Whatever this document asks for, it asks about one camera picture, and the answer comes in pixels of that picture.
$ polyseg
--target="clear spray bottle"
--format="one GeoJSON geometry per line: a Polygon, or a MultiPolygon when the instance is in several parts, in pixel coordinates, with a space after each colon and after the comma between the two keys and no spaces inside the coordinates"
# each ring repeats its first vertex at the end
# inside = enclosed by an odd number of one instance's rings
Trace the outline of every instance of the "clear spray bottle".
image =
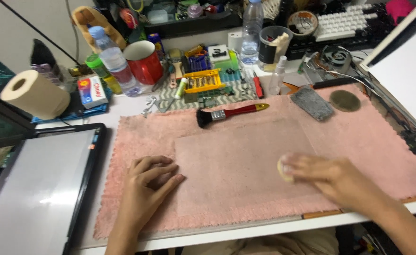
{"type": "Polygon", "coordinates": [[[287,57],[281,56],[279,63],[276,65],[276,69],[274,69],[274,72],[271,75],[271,81],[268,85],[268,92],[271,95],[279,95],[281,92],[281,86],[285,75],[284,66],[286,61],[287,57]]]}

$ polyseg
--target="red mug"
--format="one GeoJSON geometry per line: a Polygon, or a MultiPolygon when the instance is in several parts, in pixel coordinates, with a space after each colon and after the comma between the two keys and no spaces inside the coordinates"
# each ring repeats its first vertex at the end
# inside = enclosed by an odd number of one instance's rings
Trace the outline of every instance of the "red mug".
{"type": "Polygon", "coordinates": [[[153,85],[162,77],[162,65],[154,43],[138,41],[123,51],[134,77],[142,84],[153,85]]]}

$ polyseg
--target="white paper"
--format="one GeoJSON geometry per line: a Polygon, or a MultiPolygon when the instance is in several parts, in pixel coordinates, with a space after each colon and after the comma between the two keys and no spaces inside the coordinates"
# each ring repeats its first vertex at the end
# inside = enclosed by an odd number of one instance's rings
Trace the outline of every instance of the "white paper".
{"type": "Polygon", "coordinates": [[[371,67],[370,73],[416,119],[416,34],[371,67]]]}

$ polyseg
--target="black bristles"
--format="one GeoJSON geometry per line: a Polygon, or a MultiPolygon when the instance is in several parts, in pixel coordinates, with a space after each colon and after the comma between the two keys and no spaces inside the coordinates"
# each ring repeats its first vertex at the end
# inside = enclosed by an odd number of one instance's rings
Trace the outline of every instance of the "black bristles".
{"type": "Polygon", "coordinates": [[[210,124],[211,121],[211,113],[204,112],[200,109],[197,110],[197,124],[199,124],[199,127],[204,128],[206,125],[210,124]]]}

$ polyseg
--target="sticker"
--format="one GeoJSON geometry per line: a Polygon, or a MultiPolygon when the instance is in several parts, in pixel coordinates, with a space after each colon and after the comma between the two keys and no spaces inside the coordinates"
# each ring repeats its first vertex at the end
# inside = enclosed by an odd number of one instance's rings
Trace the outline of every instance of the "sticker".
{"type": "Polygon", "coordinates": [[[274,56],[276,55],[276,46],[266,45],[260,42],[260,49],[258,50],[258,59],[265,64],[272,64],[274,56]]]}

